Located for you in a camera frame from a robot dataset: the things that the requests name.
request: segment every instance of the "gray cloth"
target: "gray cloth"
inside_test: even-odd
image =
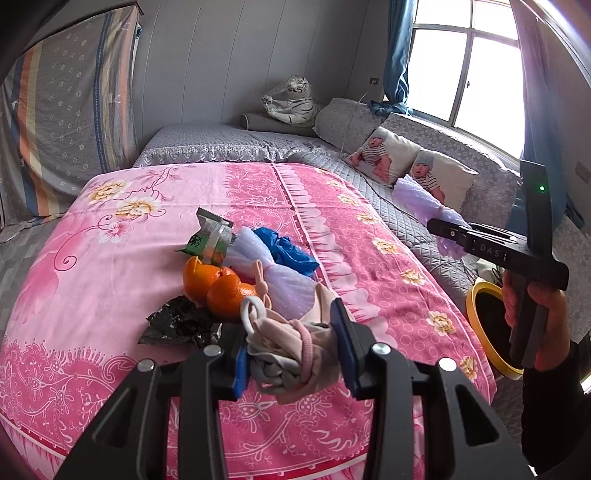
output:
[[[291,154],[315,150],[335,149],[317,138],[251,132],[229,125],[177,124],[160,129],[134,167],[208,161],[281,162]]]
[[[336,154],[308,153],[294,154],[288,162],[303,163],[331,171],[353,184],[359,193],[366,197],[384,220],[388,228],[411,250],[427,271],[441,285],[453,303],[466,312],[468,289],[476,278],[476,258],[469,255],[461,261],[442,257],[437,243],[427,228],[392,204],[392,190],[346,164]]]
[[[134,6],[89,18],[31,47],[8,73],[0,87],[6,225],[64,213],[88,180],[135,160],[137,21]]]
[[[286,124],[266,113],[243,113],[240,116],[240,126],[244,130],[253,132],[274,132],[318,138],[311,127],[302,127],[300,124]]]

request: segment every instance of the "pink blanket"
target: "pink blanket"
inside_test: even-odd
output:
[[[298,164],[185,164],[93,179],[60,221],[23,285],[0,354],[0,421],[40,478],[54,477],[76,439],[136,361],[187,350],[138,345],[145,318],[183,292],[183,246],[198,206],[236,226],[288,235],[321,263],[320,278],[358,322],[413,360],[454,358],[491,401],[480,344],[443,290],[367,200],[335,175]],[[232,477],[360,479],[372,403],[342,382],[280,406],[251,384],[220,406]],[[178,409],[168,436],[177,478]],[[415,478],[422,416],[414,414]]]

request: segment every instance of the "blue curtain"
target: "blue curtain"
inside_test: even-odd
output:
[[[536,16],[519,0],[511,0],[511,8],[517,24],[524,71],[525,145],[522,158],[546,167],[552,200],[552,224],[556,228],[564,216],[568,196],[544,43]],[[568,211],[574,213],[576,209],[570,204]],[[576,220],[575,223],[580,225],[580,215]],[[522,192],[518,192],[509,214],[507,230],[525,235],[525,227],[525,203]]]
[[[413,36],[415,0],[389,0],[388,52],[384,67],[384,93],[389,102],[371,102],[370,110],[379,116],[392,112],[412,114],[408,98],[408,56]]]

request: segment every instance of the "plastic wrap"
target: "plastic wrap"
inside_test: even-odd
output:
[[[312,308],[316,282],[289,267],[276,264],[262,240],[248,227],[242,227],[236,234],[236,241],[228,247],[223,264],[254,278],[255,260],[262,262],[273,310],[286,319],[299,319]]]
[[[320,112],[308,80],[297,75],[269,90],[262,97],[262,103],[272,117],[302,127],[312,127]]]
[[[392,191],[392,199],[403,203],[419,222],[426,225],[432,218],[471,228],[454,209],[442,205],[433,195],[421,187],[410,175],[399,178]],[[437,237],[437,249],[444,256],[459,260],[466,255],[464,249],[447,238]]]

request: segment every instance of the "yellow round object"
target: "yellow round object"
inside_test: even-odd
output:
[[[478,318],[478,314],[476,312],[476,295],[479,293],[488,293],[493,295],[494,297],[502,300],[503,299],[503,291],[493,283],[481,280],[478,281],[469,291],[468,296],[466,297],[466,313],[468,316],[468,321],[472,326],[472,329],[476,333],[476,336],[480,340],[482,347],[486,353],[486,357],[488,358],[489,362],[504,376],[510,378],[512,380],[519,380],[523,375],[522,369],[517,369],[512,367],[507,362],[505,362],[499,353],[495,350],[495,347],[492,346],[490,340],[488,339],[482,325],[480,324],[480,320]]]

